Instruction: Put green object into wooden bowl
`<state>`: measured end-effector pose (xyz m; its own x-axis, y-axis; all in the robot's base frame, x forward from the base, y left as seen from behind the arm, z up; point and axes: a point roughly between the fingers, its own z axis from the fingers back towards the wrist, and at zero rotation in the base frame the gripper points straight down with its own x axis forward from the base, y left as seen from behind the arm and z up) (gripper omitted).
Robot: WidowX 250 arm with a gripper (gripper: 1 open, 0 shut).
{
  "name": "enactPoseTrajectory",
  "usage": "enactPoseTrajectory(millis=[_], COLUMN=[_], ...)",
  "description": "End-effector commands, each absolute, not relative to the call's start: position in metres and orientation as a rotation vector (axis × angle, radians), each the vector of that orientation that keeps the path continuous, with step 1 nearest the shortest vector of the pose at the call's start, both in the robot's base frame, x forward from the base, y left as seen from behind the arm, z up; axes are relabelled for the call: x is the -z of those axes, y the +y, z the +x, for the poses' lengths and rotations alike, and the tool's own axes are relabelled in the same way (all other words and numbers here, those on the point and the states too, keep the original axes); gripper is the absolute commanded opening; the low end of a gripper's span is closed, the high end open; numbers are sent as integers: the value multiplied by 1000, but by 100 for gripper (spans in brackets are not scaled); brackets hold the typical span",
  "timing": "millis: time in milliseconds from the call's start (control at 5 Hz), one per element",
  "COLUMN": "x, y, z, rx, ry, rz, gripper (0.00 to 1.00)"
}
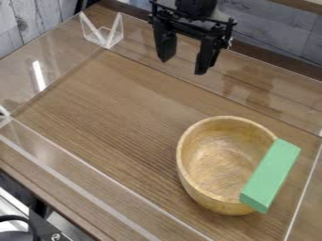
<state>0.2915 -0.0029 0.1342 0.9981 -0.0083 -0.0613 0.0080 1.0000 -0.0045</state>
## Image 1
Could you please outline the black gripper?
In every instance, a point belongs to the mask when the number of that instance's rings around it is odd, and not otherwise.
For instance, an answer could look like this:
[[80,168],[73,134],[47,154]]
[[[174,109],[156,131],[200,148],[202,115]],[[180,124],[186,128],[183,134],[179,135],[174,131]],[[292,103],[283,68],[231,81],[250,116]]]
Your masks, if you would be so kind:
[[160,61],[168,61],[176,54],[176,34],[182,33],[202,40],[195,74],[206,74],[215,64],[220,49],[231,47],[232,28],[238,21],[220,11],[219,0],[149,0],[149,4],[148,21],[154,27]]

